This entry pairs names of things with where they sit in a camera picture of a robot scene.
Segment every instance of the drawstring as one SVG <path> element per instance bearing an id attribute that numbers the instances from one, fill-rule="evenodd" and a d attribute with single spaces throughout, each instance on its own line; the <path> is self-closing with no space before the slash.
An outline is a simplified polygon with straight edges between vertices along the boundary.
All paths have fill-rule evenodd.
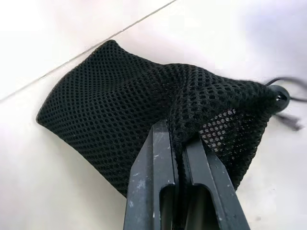
<path id="1" fill-rule="evenodd" d="M 277 77 L 272 79 L 271 81 L 269 81 L 266 86 L 269 86 L 271 89 L 277 91 L 279 93 L 278 97 L 277 97 L 277 101 L 279 100 L 283 100 L 282 104 L 281 104 L 281 110 L 285 109 L 287 107 L 287 105 L 289 104 L 290 100 L 292 101 L 297 101 L 297 102 L 302 102 L 302 103 L 307 103 L 307 99 L 303 99 L 303 98 L 296 98 L 296 97 L 291 97 L 288 93 L 288 91 L 281 87 L 281 86 L 277 86 L 277 85 L 272 85 L 273 83 L 275 83 L 276 81 L 288 81 L 288 82 L 293 82 L 295 84 L 300 85 L 301 87 L 304 88 L 304 90 L 307 91 L 307 84 L 305 82 L 303 82 L 300 79 L 296 79 L 296 78 L 292 78 L 292 77 Z M 290 127 L 292 130 L 294 131 L 298 131 L 300 129 L 302 129 L 303 127 L 301 125 L 299 125 L 299 118 L 297 117 L 293 117 L 290 115 L 285 115 L 285 114 L 276 114 L 275 115 L 276 118 L 283 123 L 284 125 Z"/>

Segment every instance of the tile grout line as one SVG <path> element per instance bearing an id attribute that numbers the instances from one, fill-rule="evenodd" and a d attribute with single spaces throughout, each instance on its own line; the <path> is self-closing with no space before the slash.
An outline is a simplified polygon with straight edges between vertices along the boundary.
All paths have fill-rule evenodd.
<path id="1" fill-rule="evenodd" d="M 123 30 L 118 31 L 117 33 L 115 33 L 115 34 L 111 35 L 110 37 L 106 38 L 105 40 L 103 40 L 102 42 L 99 42 L 98 44 L 96 44 L 96 45 L 94 45 L 94 46 L 88 48 L 87 50 L 85 50 L 85 51 L 83 51 L 82 53 L 78 54 L 77 56 L 73 57 L 72 59 L 70 59 L 70 60 L 64 62 L 63 64 L 59 65 L 58 67 L 52 69 L 52 70 L 49 71 L 48 73 L 44 74 L 42 77 L 40 77 L 40 78 L 38 78 L 38 79 L 35 79 L 34 81 L 32 81 L 32 82 L 26 84 L 25 86 L 21 87 L 20 89 L 17 89 L 15 92 L 12 92 L 11 94 L 9 94 L 9 95 L 5 96 L 4 98 L 0 99 L 0 103 L 3 102 L 3 101 L 5 101 L 5 100 L 7 100 L 8 98 L 14 96 L 15 94 L 19 93 L 20 91 L 24 90 L 24 89 L 27 88 L 28 86 L 30 86 L 30 85 L 36 83 L 37 81 L 39 81 L 39 80 L 45 78 L 47 75 L 49 75 L 49 74 L 55 72 L 56 70 L 62 68 L 63 66 L 67 65 L 68 63 L 74 61 L 75 59 L 79 58 L 79 57 L 82 56 L 83 54 L 89 52 L 90 50 L 92 50 L 92 49 L 94 49 L 94 48 L 96 48 L 96 47 L 102 45 L 102 44 L 103 44 L 104 42 L 106 42 L 107 40 L 110 40 L 111 38 L 113 38 L 113 37 L 119 35 L 120 33 L 122 33 L 122 32 L 124 32 L 124 31 L 128 30 L 129 28 L 133 27 L 133 26 L 136 25 L 137 23 L 140 23 L 140 22 L 143 21 L 144 19 L 146 19 L 146 18 L 152 16 L 153 14 L 159 12 L 160 10 L 164 9 L 165 7 L 169 6 L 170 4 L 172 4 L 172 3 L 175 2 L 175 1 L 177 1 L 177 0 L 172 0 L 172 1 L 169 2 L 168 4 L 166 4 L 166 5 L 162 6 L 162 7 L 160 7 L 159 9 L 157 9 L 157 10 L 151 12 L 150 14 L 144 16 L 143 18 L 137 20 L 136 22 L 134 22 L 134 23 L 132 23 L 131 25 L 129 25 L 129 26 L 127 26 L 126 28 L 124 28 Z"/>

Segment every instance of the mesh bag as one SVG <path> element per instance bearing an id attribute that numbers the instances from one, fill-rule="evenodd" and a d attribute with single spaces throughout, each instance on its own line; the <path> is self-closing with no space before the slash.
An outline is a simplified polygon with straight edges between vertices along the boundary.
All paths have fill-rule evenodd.
<path id="1" fill-rule="evenodd" d="M 167 120 L 177 154 L 199 132 L 237 188 L 276 111 L 276 93 L 262 84 L 193 65 L 156 64 L 111 40 L 63 77 L 37 122 L 126 196 L 130 168 L 157 121 Z"/>

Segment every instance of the white floor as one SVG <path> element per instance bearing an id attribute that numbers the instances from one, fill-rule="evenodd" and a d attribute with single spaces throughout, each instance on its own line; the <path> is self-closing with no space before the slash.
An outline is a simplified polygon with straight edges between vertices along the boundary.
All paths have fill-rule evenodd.
<path id="1" fill-rule="evenodd" d="M 234 79 L 307 80 L 307 0 L 169 2 L 1 3 L 0 229 L 122 229 L 125 198 L 35 122 L 53 86 L 92 50 L 63 64 L 112 35 L 159 63 L 195 64 Z M 287 113 L 307 126 L 306 105 L 291 103 Z M 293 132 L 269 122 L 237 192 L 252 230 L 307 229 L 306 139 L 307 128 Z"/>

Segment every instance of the floor tile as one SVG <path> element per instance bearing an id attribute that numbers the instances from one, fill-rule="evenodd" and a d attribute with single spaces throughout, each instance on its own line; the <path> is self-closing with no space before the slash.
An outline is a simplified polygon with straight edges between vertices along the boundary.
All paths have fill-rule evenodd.
<path id="1" fill-rule="evenodd" d="M 12 0 L 0 3 L 0 99 L 169 2 Z"/>
<path id="2" fill-rule="evenodd" d="M 126 199 L 35 121 L 50 89 L 88 54 L 0 102 L 2 230 L 122 230 Z"/>

